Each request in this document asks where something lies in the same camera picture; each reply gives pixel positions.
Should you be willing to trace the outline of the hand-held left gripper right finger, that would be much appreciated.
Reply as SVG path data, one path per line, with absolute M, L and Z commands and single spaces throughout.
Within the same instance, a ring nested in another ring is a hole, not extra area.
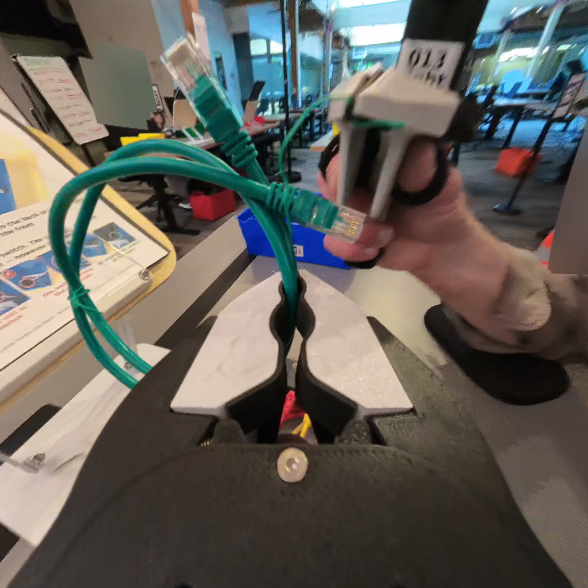
M 359 306 L 306 270 L 299 272 L 299 292 L 295 390 L 319 440 L 333 441 L 354 420 L 412 412 L 413 402 Z

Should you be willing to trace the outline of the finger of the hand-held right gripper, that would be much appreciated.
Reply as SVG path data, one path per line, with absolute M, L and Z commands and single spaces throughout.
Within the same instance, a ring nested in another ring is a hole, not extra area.
M 403 123 L 418 135 L 441 138 L 461 104 L 460 96 L 388 69 L 355 98 L 355 116 Z
M 328 121 L 336 122 L 348 118 L 358 96 L 374 84 L 384 71 L 382 64 L 375 64 L 342 80 L 329 95 Z

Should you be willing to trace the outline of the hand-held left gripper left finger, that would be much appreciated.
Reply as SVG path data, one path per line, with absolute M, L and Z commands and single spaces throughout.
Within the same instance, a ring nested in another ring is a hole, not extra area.
M 231 419 L 258 442 L 275 442 L 288 393 L 287 341 L 282 277 L 272 275 L 214 317 L 171 410 Z

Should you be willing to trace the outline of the person's right forearm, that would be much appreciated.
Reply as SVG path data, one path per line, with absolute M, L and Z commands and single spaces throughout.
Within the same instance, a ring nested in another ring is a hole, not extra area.
M 554 274 L 530 252 L 513 249 L 498 298 L 476 322 L 444 308 L 473 349 L 587 364 L 587 275 Z

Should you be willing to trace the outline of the person's right hand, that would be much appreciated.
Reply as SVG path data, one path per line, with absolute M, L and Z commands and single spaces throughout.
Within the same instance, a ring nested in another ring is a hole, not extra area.
M 355 243 L 327 236 L 323 244 L 348 262 L 382 253 L 381 267 L 411 273 L 454 307 L 463 300 L 491 305 L 510 266 L 508 246 L 475 218 L 454 166 L 430 202 L 410 207 L 394 201 L 386 220 L 365 222 Z

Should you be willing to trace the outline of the orange plastic bin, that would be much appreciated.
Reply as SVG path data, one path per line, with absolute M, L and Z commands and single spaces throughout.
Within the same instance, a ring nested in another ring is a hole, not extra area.
M 503 149 L 500 151 L 494 171 L 505 178 L 528 177 L 535 173 L 541 158 L 540 153 L 534 154 L 534 149 Z

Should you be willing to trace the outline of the instruction sheet on stand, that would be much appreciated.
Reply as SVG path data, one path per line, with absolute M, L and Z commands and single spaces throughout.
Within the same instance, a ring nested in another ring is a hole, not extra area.
M 17 405 L 6 402 L 33 380 L 41 405 L 56 403 L 58 393 L 72 397 L 15 450 L 19 463 L 37 459 L 36 472 L 1 465 L 1 525 L 35 547 L 62 510 L 99 432 L 130 392 L 107 371 L 84 387 L 75 383 L 78 376 L 66 374 L 51 387 L 41 375 L 82 342 L 51 251 L 48 216 L 56 193 L 84 170 L 75 157 L 71 164 L 64 160 L 67 149 L 63 156 L 49 149 L 41 135 L 1 110 L 1 442 L 19 426 Z M 122 203 L 105 189 L 82 254 L 84 289 L 105 318 L 161 283 L 165 278 L 155 279 L 154 266 L 170 260 L 169 248 L 115 206 Z

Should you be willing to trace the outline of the blue plastic bin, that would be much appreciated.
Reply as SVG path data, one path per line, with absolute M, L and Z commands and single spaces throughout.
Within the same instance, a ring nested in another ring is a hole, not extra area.
M 246 208 L 236 218 L 245 239 L 247 251 L 254 255 L 274 257 L 269 240 L 252 211 Z M 348 264 L 325 249 L 322 233 L 299 224 L 293 224 L 292 228 L 293 250 L 298 263 L 350 269 Z

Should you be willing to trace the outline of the red plastic bin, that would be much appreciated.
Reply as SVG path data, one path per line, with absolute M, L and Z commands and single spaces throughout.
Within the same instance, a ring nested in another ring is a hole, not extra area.
M 188 201 L 195 220 L 214 222 L 236 210 L 234 191 L 222 189 L 214 194 L 205 194 L 193 190 L 188 195 Z

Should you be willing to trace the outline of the orange traffic cone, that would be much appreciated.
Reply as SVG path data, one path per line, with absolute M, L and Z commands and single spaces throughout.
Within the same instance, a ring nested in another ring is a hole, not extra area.
M 553 244 L 554 229 L 551 229 L 550 231 L 545 232 L 544 234 L 542 233 L 541 237 L 542 239 L 539 247 L 535 251 L 535 255 L 537 259 L 540 261 L 541 265 L 548 268 Z

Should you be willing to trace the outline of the printed instruction sheet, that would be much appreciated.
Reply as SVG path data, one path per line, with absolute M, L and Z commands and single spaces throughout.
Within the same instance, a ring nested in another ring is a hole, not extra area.
M 49 242 L 49 210 L 75 175 L 17 121 L 1 114 L 1 369 L 38 345 L 79 338 L 69 289 Z M 84 241 L 80 277 L 107 313 L 151 283 L 168 251 L 100 198 Z

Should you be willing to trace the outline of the handwritten white board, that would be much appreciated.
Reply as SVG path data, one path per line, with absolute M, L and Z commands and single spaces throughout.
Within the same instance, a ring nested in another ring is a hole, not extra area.
M 16 61 L 74 143 L 85 145 L 109 136 L 62 57 L 17 55 Z

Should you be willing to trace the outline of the black stanchion post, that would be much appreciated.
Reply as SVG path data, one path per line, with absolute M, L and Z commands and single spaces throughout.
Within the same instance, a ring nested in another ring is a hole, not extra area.
M 516 179 L 518 182 L 513 189 L 510 199 L 506 202 L 499 203 L 493 207 L 493 211 L 500 215 L 516 216 L 520 210 L 515 206 L 515 200 L 521 191 L 526 179 L 536 169 L 540 151 L 545 142 L 548 132 L 554 122 L 565 118 L 581 100 L 579 95 L 582 89 L 585 89 L 587 82 L 587 73 L 576 74 L 570 77 L 567 85 L 556 103 L 556 106 L 549 113 L 544 126 L 542 127 L 538 138 L 530 149 L 509 148 L 503 149 L 498 158 L 495 172 L 499 175 Z

